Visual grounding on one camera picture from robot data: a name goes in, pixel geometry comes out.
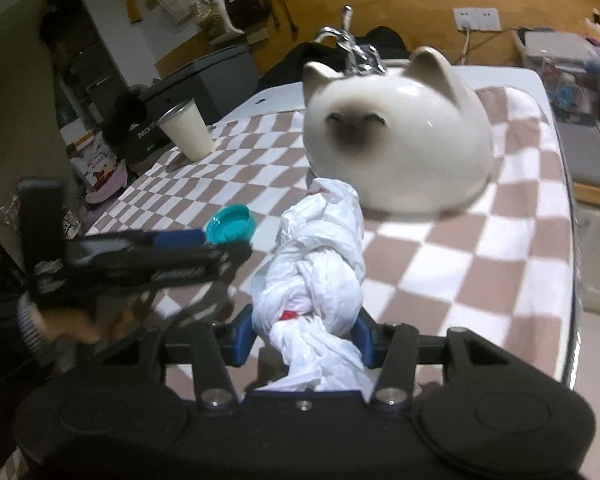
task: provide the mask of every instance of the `cat ear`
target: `cat ear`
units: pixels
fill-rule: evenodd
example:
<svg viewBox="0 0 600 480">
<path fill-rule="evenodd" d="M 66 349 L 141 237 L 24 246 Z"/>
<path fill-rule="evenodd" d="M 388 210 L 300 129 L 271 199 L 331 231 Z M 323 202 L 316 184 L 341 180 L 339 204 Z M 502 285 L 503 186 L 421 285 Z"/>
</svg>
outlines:
<svg viewBox="0 0 600 480">
<path fill-rule="evenodd" d="M 304 66 L 302 71 L 302 94 L 304 94 L 304 104 L 319 90 L 327 86 L 331 81 L 340 79 L 342 74 L 336 72 L 322 63 L 311 61 Z"/>
<path fill-rule="evenodd" d="M 446 58 L 430 46 L 422 46 L 411 54 L 404 75 L 433 88 L 458 107 L 467 96 L 460 76 Z"/>
</svg>

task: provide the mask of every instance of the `wooden wall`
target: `wooden wall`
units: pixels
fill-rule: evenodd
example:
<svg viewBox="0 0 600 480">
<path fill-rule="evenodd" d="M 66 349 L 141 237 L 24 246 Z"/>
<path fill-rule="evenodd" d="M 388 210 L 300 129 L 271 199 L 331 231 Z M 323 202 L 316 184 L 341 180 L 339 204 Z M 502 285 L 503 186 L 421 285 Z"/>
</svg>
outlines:
<svg viewBox="0 0 600 480">
<path fill-rule="evenodd" d="M 253 46 L 254 60 L 261 72 L 268 70 L 297 43 L 310 41 L 317 30 L 329 23 L 339 24 L 345 4 L 354 7 L 352 31 L 365 34 L 378 25 L 396 30 L 410 48 L 428 44 L 441 50 L 450 60 L 462 49 L 464 36 L 456 30 L 454 7 L 496 7 L 502 27 L 547 26 L 573 32 L 584 31 L 584 17 L 590 16 L 598 0 L 286 0 L 300 28 L 293 41 L 283 19 L 278 0 L 273 0 L 282 21 L 279 31 L 271 20 L 267 24 L 269 39 Z M 489 38 L 491 33 L 472 34 L 472 44 Z M 193 37 L 157 63 L 158 71 L 167 75 L 185 62 L 210 52 L 200 35 Z M 503 65 L 518 63 L 517 50 L 510 33 L 504 33 L 474 52 L 469 63 Z"/>
</svg>

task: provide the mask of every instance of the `ceramic cat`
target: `ceramic cat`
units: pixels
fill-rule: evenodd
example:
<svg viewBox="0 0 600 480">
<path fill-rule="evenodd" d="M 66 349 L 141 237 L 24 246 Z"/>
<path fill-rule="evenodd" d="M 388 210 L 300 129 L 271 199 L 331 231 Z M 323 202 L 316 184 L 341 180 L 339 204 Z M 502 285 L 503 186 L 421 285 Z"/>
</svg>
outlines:
<svg viewBox="0 0 600 480">
<path fill-rule="evenodd" d="M 304 67 L 313 173 L 351 184 L 368 209 L 429 215 L 466 207 L 493 171 L 484 107 L 432 48 L 386 65 L 385 74 L 364 76 Z"/>
</svg>

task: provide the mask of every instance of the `crumpled plastic bag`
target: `crumpled plastic bag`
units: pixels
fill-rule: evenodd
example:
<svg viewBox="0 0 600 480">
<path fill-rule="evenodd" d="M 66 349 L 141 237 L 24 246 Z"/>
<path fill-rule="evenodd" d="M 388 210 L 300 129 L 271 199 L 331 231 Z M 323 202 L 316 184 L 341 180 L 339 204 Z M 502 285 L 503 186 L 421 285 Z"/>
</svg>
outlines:
<svg viewBox="0 0 600 480">
<path fill-rule="evenodd" d="M 282 215 L 274 256 L 252 282 L 253 327 L 289 373 L 261 389 L 370 395 L 360 351 L 340 338 L 362 307 L 363 234 L 358 194 L 339 180 L 316 178 Z"/>
</svg>

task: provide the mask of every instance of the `checkered tablecloth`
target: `checkered tablecloth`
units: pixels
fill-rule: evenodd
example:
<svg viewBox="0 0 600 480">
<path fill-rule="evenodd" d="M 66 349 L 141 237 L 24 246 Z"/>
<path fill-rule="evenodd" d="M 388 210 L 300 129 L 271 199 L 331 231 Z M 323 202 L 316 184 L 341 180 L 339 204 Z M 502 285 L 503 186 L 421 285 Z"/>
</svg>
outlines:
<svg viewBox="0 0 600 480">
<path fill-rule="evenodd" d="M 478 95 L 493 126 L 497 178 L 462 214 L 407 222 L 365 211 L 364 307 L 376 320 L 406 322 L 423 334 L 468 327 L 560 379 L 572 315 L 573 237 L 557 134 L 522 91 Z M 274 248 L 281 213 L 306 195 L 302 120 L 302 111 L 292 111 L 216 124 L 213 153 L 195 164 L 177 148 L 166 153 L 90 234 L 200 227 L 220 208 L 246 204 L 257 229 L 253 256 L 230 290 L 234 309 L 222 313 L 232 318 L 251 301 L 251 276 Z M 172 316 L 202 292 L 165 290 L 155 314 Z M 284 373 L 261 341 L 245 366 L 230 368 L 239 392 Z M 439 370 L 423 368 L 417 380 L 439 378 Z M 190 367 L 171 367 L 167 383 L 190 397 Z"/>
</svg>

